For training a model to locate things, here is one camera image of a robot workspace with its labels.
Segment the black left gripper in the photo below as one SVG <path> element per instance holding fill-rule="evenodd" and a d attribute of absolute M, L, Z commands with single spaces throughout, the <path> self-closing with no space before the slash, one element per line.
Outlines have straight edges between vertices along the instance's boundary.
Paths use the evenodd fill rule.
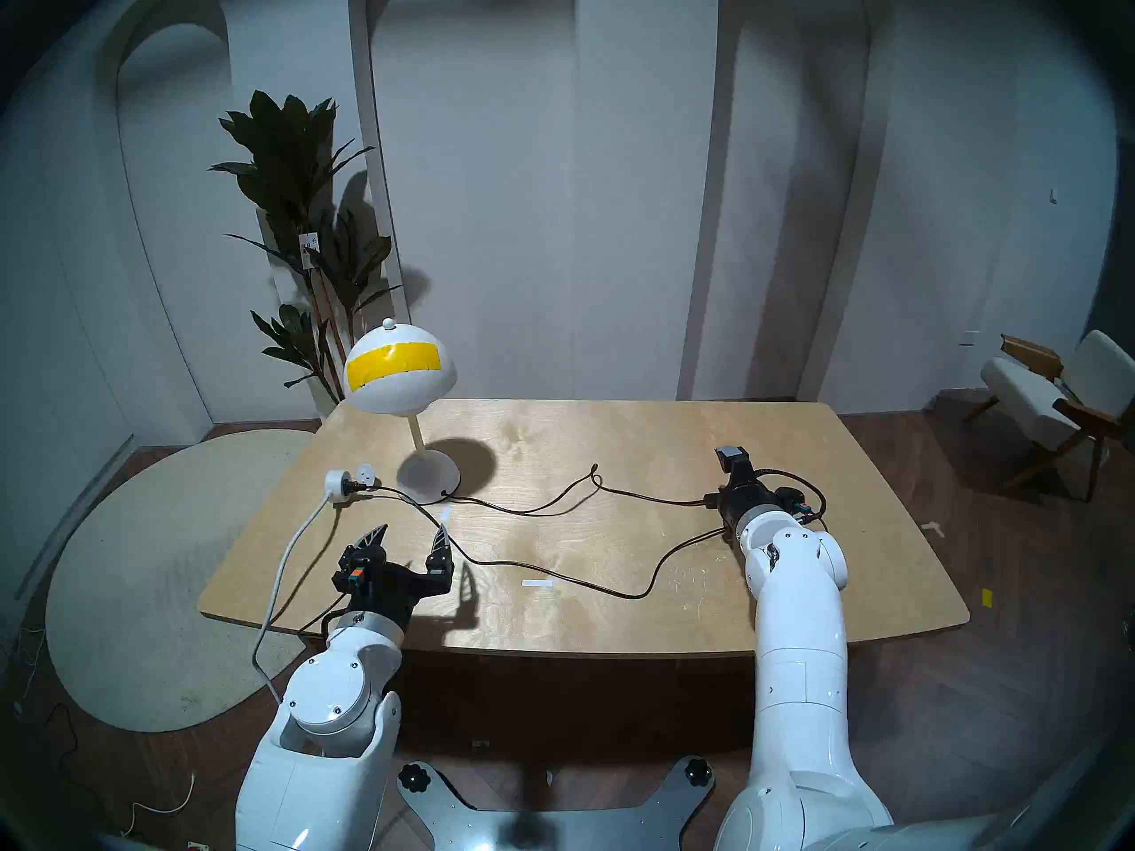
<path fill-rule="evenodd" d="M 382 550 L 388 524 L 375 526 L 348 546 L 333 574 L 335 589 L 348 596 L 350 612 L 390 620 L 402 632 L 422 599 L 439 597 L 452 588 L 454 563 L 448 530 L 440 524 L 426 561 L 424 573 L 389 563 Z"/>

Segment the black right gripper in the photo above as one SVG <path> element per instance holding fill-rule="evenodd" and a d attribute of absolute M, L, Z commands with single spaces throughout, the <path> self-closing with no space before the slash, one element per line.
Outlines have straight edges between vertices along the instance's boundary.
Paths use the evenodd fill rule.
<path fill-rule="evenodd" d="M 763 485 L 762 477 L 780 474 L 780 471 L 751 471 L 731 474 L 728 485 L 715 492 L 715 508 L 721 515 L 722 526 L 728 533 L 738 533 L 748 522 L 742 521 L 753 509 L 758 514 L 766 511 L 787 512 L 787 504 L 768 486 Z"/>

